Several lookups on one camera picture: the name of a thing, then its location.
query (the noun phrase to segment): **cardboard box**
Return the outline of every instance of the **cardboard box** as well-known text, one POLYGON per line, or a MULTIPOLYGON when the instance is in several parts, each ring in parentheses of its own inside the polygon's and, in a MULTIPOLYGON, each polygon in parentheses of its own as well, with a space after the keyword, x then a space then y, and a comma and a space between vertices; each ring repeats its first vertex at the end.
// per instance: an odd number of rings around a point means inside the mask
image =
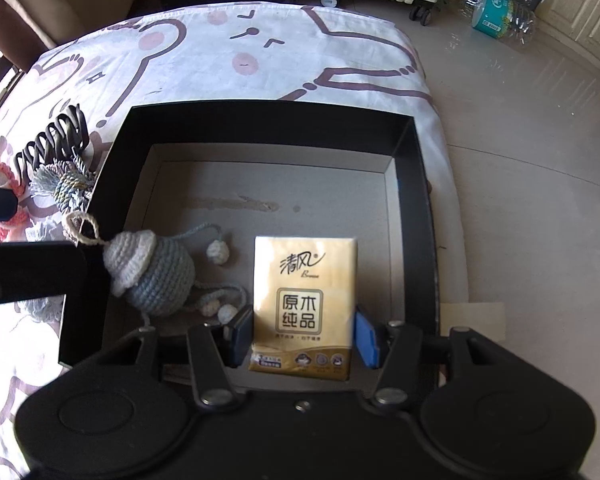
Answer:
MULTIPOLYGON (((88 212, 107 240, 122 230, 175 235, 204 221, 220 224, 232 251, 225 266, 206 261, 209 235, 185 242, 197 278, 241 283, 250 298, 256 235, 356 238, 358 303, 379 322, 406 319, 426 333, 438 330, 432 218, 410 117, 257 100, 132 108, 88 212)), ((67 297, 62 316, 59 359, 69 366, 141 325, 134 309, 109 294, 101 248, 83 250, 86 286, 67 297)), ((161 333, 184 333, 200 322, 191 316, 154 323, 161 333)), ((246 362, 229 374, 237 386, 329 383, 248 372, 246 362)), ((356 356, 349 387, 375 376, 356 356)))

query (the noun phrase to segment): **red and white yarn toy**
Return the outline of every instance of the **red and white yarn toy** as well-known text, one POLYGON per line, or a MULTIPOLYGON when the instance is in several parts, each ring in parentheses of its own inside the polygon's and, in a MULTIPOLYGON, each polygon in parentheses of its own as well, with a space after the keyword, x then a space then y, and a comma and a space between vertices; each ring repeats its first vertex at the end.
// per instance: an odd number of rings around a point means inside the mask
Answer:
MULTIPOLYGON (((24 193, 24 186, 18 183, 13 171, 4 162, 0 162, 0 187, 11 189, 18 198, 24 193)), ((18 206, 16 214, 10 220, 0 222, 0 242, 6 239, 10 231, 23 226, 28 221, 29 213, 22 206, 18 206)))

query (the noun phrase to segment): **brown curtain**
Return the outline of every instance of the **brown curtain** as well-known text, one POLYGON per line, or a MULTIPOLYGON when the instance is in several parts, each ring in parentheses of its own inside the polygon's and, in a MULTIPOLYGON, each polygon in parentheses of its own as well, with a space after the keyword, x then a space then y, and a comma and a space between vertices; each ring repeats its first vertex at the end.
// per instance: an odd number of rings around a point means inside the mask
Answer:
POLYGON ((26 72, 46 50, 42 40, 18 13, 0 0, 0 51, 4 56, 26 72))

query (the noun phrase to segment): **gray floor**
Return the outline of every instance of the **gray floor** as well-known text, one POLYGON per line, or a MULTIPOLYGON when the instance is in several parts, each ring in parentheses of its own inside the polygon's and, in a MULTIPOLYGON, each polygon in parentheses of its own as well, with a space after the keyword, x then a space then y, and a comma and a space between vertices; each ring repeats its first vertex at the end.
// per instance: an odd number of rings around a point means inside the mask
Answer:
POLYGON ((600 72, 544 34, 518 52, 437 12, 345 0, 413 41, 445 127, 470 299, 507 305, 506 346, 580 392, 600 480, 600 72))

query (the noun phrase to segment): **plastic bottle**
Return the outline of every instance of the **plastic bottle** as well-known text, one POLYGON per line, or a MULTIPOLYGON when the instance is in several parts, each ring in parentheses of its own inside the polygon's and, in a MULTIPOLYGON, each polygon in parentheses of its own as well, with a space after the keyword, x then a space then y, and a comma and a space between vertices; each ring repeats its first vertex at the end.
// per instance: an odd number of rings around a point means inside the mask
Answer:
POLYGON ((509 44, 527 45, 536 31, 536 15, 514 0, 445 0, 472 27, 509 44))

